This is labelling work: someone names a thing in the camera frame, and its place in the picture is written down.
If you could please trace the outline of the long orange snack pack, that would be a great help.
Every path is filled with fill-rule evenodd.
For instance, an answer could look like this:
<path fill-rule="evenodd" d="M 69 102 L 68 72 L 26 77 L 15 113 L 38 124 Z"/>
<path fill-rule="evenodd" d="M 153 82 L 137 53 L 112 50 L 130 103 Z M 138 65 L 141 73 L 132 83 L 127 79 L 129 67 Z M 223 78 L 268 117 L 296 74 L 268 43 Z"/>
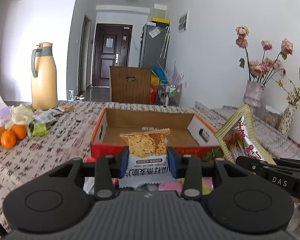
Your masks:
<path fill-rule="evenodd" d="M 215 133 L 225 159 L 235 162 L 240 156 L 266 161 L 274 165 L 270 154 L 255 137 L 253 116 L 249 105 L 244 104 Z"/>

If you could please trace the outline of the white pumpkin oat crisp pack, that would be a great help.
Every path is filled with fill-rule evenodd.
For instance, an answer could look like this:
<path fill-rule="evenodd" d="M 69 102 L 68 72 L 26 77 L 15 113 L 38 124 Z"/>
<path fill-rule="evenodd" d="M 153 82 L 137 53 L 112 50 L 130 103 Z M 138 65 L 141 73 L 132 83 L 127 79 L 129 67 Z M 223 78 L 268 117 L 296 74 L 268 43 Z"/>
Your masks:
<path fill-rule="evenodd" d="M 128 164 L 119 187 L 139 187 L 143 184 L 172 182 L 167 155 L 170 129 L 121 133 L 121 139 L 128 145 Z"/>

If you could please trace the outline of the spotted small vase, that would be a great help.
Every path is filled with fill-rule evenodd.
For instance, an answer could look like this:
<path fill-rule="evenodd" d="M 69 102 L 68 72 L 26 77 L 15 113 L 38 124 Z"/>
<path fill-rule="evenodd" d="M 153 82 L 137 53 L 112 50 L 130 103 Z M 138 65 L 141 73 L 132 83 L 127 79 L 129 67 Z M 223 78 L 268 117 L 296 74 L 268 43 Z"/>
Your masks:
<path fill-rule="evenodd" d="M 294 120 L 295 110 L 296 107 L 289 103 L 282 115 L 278 131 L 285 137 L 288 137 L 289 135 Z"/>

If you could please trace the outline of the pink snack pack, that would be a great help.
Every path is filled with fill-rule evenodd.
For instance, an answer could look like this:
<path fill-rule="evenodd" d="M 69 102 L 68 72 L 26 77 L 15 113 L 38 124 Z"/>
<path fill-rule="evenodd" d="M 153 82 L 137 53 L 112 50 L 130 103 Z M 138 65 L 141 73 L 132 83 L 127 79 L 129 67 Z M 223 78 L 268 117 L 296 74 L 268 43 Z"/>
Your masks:
<path fill-rule="evenodd" d="M 179 181 L 164 182 L 158 186 L 159 191 L 175 191 L 179 196 L 181 195 L 183 185 Z"/>

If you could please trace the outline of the small green snack pack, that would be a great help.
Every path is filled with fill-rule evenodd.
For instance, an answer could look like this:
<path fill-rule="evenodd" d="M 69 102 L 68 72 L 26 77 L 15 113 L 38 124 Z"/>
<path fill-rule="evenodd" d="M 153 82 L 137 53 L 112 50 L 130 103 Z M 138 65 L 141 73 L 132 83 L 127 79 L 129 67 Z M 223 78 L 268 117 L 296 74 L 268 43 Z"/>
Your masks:
<path fill-rule="evenodd" d="M 34 124 L 33 126 L 33 131 L 32 131 L 32 135 L 34 137 L 41 137 L 41 136 L 45 136 L 48 134 L 48 130 L 47 130 L 47 127 L 46 127 L 46 124 L 41 124 L 41 123 L 37 123 L 37 124 Z"/>

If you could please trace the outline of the orange mandarin front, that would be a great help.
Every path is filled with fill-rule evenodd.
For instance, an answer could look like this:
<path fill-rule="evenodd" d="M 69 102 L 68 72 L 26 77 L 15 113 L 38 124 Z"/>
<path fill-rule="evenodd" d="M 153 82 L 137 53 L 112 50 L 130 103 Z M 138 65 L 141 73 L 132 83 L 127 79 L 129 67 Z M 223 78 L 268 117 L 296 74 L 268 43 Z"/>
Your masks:
<path fill-rule="evenodd" d="M 5 149 L 12 149 L 16 143 L 17 139 L 13 131 L 4 131 L 0 138 L 0 143 Z"/>

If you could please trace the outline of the orange mandarin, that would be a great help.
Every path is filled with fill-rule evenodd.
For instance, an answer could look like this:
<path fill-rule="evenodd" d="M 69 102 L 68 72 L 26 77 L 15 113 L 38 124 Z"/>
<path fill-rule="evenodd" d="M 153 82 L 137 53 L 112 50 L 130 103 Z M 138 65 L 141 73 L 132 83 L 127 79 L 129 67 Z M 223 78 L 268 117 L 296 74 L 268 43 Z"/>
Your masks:
<path fill-rule="evenodd" d="M 27 128 L 24 125 L 13 125 L 11 131 L 15 133 L 17 140 L 23 140 L 27 136 Z"/>
<path fill-rule="evenodd" d="M 13 131 L 4 131 L 0 138 L 0 143 L 5 149 L 12 149 L 16 143 L 17 139 Z"/>

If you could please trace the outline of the orange mandarin back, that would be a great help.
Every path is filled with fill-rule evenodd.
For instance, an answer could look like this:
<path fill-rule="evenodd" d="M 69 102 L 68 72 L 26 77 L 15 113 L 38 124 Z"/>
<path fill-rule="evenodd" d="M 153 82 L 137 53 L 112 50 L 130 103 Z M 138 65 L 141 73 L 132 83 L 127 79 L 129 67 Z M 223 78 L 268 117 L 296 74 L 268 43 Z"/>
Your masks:
<path fill-rule="evenodd" d="M 15 133 L 17 140 L 23 140 L 27 136 L 27 128 L 24 125 L 13 125 L 11 131 Z"/>

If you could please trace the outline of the red cardboard snack box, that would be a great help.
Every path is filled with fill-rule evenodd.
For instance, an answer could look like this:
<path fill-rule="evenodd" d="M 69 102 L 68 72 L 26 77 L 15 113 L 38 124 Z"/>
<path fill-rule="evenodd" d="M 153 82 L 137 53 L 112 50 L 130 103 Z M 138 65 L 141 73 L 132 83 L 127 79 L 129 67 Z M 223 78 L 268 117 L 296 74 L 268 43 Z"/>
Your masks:
<path fill-rule="evenodd" d="M 206 159 L 207 153 L 219 146 L 216 129 L 198 113 L 167 113 L 133 111 L 125 109 L 102 109 L 90 139 L 92 158 L 118 155 L 128 145 L 126 135 L 159 133 L 169 131 L 166 145 L 179 155 L 190 154 Z"/>

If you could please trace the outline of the pink textured flower vase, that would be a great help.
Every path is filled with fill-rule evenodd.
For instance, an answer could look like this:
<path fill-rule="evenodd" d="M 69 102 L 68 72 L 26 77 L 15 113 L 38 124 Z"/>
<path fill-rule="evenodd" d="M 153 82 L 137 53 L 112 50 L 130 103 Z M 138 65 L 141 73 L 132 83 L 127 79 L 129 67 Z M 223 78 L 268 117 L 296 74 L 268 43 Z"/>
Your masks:
<path fill-rule="evenodd" d="M 258 109 L 262 105 L 263 93 L 264 85 L 250 80 L 247 81 L 243 102 L 249 105 L 253 115 L 257 115 Z"/>

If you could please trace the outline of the white cloth flower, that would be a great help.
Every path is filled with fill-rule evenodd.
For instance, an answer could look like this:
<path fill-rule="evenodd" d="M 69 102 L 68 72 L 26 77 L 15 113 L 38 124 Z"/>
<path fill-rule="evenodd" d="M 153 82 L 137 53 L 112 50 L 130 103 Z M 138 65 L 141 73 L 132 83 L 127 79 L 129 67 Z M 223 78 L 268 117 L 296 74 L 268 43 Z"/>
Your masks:
<path fill-rule="evenodd" d="M 34 121 L 33 111 L 26 108 L 22 103 L 19 106 L 11 107 L 12 115 L 10 120 L 5 124 L 5 129 L 10 130 L 13 125 L 23 125 L 26 127 L 27 135 L 32 137 L 29 125 Z"/>

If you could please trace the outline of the dried pink roses bouquet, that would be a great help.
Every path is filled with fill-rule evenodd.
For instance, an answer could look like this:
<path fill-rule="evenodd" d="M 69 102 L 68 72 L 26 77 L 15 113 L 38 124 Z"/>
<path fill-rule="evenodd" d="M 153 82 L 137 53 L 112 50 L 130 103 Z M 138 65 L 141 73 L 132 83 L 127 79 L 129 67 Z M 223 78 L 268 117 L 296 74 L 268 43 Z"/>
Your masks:
<path fill-rule="evenodd" d="M 244 57 L 239 59 L 240 68 L 247 68 L 248 81 L 265 86 L 277 73 L 282 78 L 286 76 L 286 70 L 283 68 L 280 58 L 286 60 L 289 56 L 293 55 L 294 45 L 290 40 L 285 38 L 280 45 L 280 51 L 275 57 L 271 59 L 266 56 L 267 52 L 272 51 L 273 45 L 270 40 L 262 40 L 262 57 L 260 61 L 252 60 L 248 52 L 248 37 L 249 29 L 244 25 L 236 27 L 236 40 L 235 44 L 244 50 Z"/>

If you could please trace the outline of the yellow thermos jug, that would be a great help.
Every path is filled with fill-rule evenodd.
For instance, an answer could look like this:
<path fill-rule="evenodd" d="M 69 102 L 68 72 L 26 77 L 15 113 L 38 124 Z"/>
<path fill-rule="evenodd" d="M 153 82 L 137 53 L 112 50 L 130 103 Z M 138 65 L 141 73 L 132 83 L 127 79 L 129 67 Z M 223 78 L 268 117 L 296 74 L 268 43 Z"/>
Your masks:
<path fill-rule="evenodd" d="M 41 110 L 56 107 L 57 69 L 52 54 L 52 43 L 40 43 L 33 50 L 31 72 L 32 107 Z"/>

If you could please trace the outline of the wooden chair back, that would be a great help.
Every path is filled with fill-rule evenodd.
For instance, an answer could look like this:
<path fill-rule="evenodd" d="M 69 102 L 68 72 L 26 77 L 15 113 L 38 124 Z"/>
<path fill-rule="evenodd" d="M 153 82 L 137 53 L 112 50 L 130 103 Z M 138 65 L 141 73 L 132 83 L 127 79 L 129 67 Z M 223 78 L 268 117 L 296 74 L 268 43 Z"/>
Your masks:
<path fill-rule="evenodd" d="M 112 102 L 150 104 L 150 69 L 111 66 L 109 70 Z"/>

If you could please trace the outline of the dark brown entrance door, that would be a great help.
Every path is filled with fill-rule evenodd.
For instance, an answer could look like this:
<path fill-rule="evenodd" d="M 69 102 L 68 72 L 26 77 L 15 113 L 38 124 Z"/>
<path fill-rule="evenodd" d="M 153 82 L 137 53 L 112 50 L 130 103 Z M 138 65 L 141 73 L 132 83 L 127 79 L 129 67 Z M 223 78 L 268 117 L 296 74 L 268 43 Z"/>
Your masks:
<path fill-rule="evenodd" d="M 111 66 L 128 66 L 132 27 L 109 23 L 96 25 L 91 82 L 93 87 L 109 87 Z"/>

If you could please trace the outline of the grey refrigerator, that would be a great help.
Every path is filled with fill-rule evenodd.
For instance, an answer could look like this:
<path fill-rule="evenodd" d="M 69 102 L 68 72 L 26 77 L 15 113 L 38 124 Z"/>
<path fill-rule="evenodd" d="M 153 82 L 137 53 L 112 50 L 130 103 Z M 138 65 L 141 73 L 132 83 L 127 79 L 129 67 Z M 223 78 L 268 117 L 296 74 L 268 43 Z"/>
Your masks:
<path fill-rule="evenodd" d="M 148 23 L 143 26 L 139 56 L 139 68 L 161 67 L 165 69 L 170 25 Z"/>

